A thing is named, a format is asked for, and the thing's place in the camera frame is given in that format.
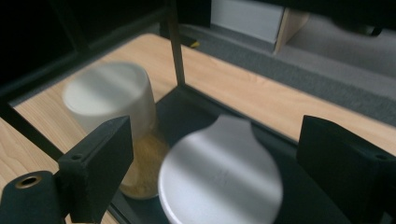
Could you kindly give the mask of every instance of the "wooden table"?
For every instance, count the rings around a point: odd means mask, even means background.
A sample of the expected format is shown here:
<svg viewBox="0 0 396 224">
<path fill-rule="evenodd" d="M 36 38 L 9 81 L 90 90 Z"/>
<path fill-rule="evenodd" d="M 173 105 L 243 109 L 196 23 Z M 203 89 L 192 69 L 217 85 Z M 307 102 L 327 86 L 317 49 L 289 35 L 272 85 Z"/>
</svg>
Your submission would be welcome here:
<svg viewBox="0 0 396 224">
<path fill-rule="evenodd" d="M 294 140 L 299 138 L 303 115 L 312 115 L 337 122 L 396 155 L 394 127 L 196 50 L 183 48 L 182 52 L 189 85 Z M 156 35 L 139 36 L 92 65 L 112 61 L 134 62 L 145 67 L 155 101 L 159 101 L 176 86 L 170 42 Z M 74 76 L 16 106 L 63 152 L 86 135 L 62 101 L 64 85 Z M 0 130 L 0 189 L 12 179 L 29 172 L 49 170 L 55 173 L 58 170 L 55 161 L 2 119 Z M 105 215 L 103 223 L 114 222 L 111 215 Z"/>
</svg>

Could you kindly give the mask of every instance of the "gray carpet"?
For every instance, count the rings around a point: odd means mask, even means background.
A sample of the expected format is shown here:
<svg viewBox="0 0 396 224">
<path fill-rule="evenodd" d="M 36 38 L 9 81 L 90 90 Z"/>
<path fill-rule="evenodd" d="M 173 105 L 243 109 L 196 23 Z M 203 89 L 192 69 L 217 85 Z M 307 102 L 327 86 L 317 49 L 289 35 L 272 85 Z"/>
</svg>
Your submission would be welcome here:
<svg viewBox="0 0 396 224">
<path fill-rule="evenodd" d="M 389 97 L 320 76 L 268 53 L 235 45 L 202 32 L 201 28 L 181 26 L 180 32 L 196 38 L 200 42 L 197 50 L 203 53 L 396 127 L 396 102 Z"/>
</svg>

